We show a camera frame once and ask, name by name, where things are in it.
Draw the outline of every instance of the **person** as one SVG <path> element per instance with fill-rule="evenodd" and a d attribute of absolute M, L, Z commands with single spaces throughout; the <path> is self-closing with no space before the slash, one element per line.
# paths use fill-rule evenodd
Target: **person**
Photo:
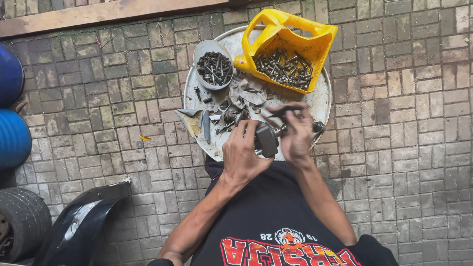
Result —
<path fill-rule="evenodd" d="M 205 169 L 212 182 L 205 198 L 149 266 L 182 266 L 191 256 L 192 266 L 398 265 L 372 236 L 357 241 L 310 157 L 309 107 L 289 105 L 302 110 L 300 115 L 288 111 L 283 119 L 288 131 L 280 144 L 286 161 L 258 157 L 254 134 L 260 122 L 240 121 L 222 147 L 223 162 L 207 156 Z"/>

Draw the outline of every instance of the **tire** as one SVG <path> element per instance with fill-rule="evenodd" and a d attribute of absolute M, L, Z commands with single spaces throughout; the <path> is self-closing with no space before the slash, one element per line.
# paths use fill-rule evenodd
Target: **tire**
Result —
<path fill-rule="evenodd" d="M 0 212 L 13 229 L 13 247 L 4 262 L 14 262 L 35 251 L 51 227 L 51 215 L 43 199 L 24 188 L 0 189 Z"/>

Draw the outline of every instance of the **round metal tray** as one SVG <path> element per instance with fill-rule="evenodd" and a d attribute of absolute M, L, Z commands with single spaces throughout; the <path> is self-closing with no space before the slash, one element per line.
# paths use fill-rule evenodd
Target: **round metal tray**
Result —
<path fill-rule="evenodd" d="M 253 43 L 256 38 L 261 34 L 264 30 L 264 25 L 257 25 L 253 31 L 250 33 L 250 43 Z M 232 58 L 235 55 L 243 55 L 243 49 L 241 46 L 241 39 L 243 37 L 243 33 L 246 30 L 246 26 L 238 27 L 232 29 L 230 31 L 225 32 L 224 34 L 215 38 L 215 41 L 223 44 L 225 48 L 230 52 Z M 228 87 L 218 91 L 209 91 L 204 86 L 202 86 L 199 81 L 197 80 L 197 71 L 192 66 L 189 70 L 189 74 L 187 76 L 187 80 L 185 82 L 185 89 L 184 89 L 184 108 L 185 109 L 199 109 L 199 110 L 219 110 L 220 104 L 223 102 L 225 97 L 228 95 Z M 234 76 L 233 80 L 230 83 L 238 84 L 239 80 L 244 79 L 245 77 L 252 76 L 248 73 L 241 73 L 237 75 L 236 70 L 234 69 Z M 200 102 L 197 99 L 197 95 L 194 91 L 194 87 L 199 87 L 201 90 L 201 97 L 202 99 L 209 98 L 213 96 L 214 99 L 212 102 L 205 104 L 203 101 Z M 261 114 L 266 116 L 270 115 L 268 111 L 266 111 L 266 106 L 280 106 L 286 104 L 290 101 L 300 101 L 309 104 L 310 106 L 310 114 L 316 121 L 322 121 L 324 124 L 327 124 L 328 117 L 330 114 L 330 106 L 332 104 L 332 88 L 330 85 L 330 80 L 328 79 L 327 72 L 325 68 L 322 69 L 321 75 L 317 80 L 317 85 L 312 93 L 307 95 L 300 94 L 298 92 L 292 91 L 290 89 L 286 89 L 280 87 L 275 84 L 268 83 L 270 93 L 274 95 L 274 99 L 270 99 L 266 101 L 262 108 Z M 264 121 L 260 114 L 255 114 L 254 110 L 249 107 L 250 117 L 253 120 L 260 120 Z M 282 122 L 280 119 L 276 118 L 274 121 L 281 125 Z M 210 132 L 211 138 L 210 143 L 207 143 L 204 139 L 203 129 L 201 133 L 195 137 L 198 145 L 205 151 L 205 153 L 209 154 L 211 157 L 214 158 L 216 161 L 223 161 L 223 153 L 222 153 L 222 145 L 227 141 L 228 137 L 230 136 L 230 132 L 223 132 L 219 135 L 215 135 L 215 131 L 217 128 L 222 128 L 220 125 L 213 125 L 212 121 L 210 122 Z M 317 139 L 312 141 L 312 146 L 317 143 Z M 282 155 L 280 147 L 278 148 L 279 153 L 276 154 L 276 160 L 285 160 L 284 156 Z"/>

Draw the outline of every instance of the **yellow container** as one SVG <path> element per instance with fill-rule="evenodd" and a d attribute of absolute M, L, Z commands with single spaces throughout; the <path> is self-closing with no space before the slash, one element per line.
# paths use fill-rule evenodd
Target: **yellow container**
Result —
<path fill-rule="evenodd" d="M 250 33 L 260 21 L 266 25 L 266 28 L 261 32 L 256 41 L 250 44 Z M 289 26 L 308 31 L 312 33 L 312 37 L 302 37 L 290 30 Z M 233 65 L 235 68 L 251 73 L 262 80 L 308 94 L 315 88 L 337 31 L 338 28 L 333 25 L 320 24 L 276 9 L 263 9 L 246 28 L 241 41 L 243 55 L 235 56 Z M 252 57 L 259 53 L 271 55 L 276 48 L 286 49 L 288 58 L 293 57 L 295 55 L 294 51 L 297 51 L 312 63 L 314 70 L 307 91 L 279 84 L 256 69 Z"/>

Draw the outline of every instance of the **right hand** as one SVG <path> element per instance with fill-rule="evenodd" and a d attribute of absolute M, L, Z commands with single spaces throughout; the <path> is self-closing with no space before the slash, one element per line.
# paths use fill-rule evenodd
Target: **right hand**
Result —
<path fill-rule="evenodd" d="M 303 163 L 310 160 L 310 144 L 313 135 L 312 126 L 314 121 L 309 114 L 309 105 L 301 102 L 290 102 L 287 105 L 267 107 L 266 109 L 270 113 L 274 113 L 285 106 L 301 107 L 302 118 L 296 117 L 293 111 L 286 112 L 283 122 L 288 127 L 288 131 L 281 135 L 282 154 L 290 164 Z M 269 118 L 265 116 L 263 118 L 273 126 L 276 125 Z"/>
<path fill-rule="evenodd" d="M 223 173 L 219 182 L 232 193 L 240 191 L 246 184 L 269 168 L 272 158 L 260 158 L 254 151 L 254 135 L 257 120 L 241 120 L 223 144 Z"/>

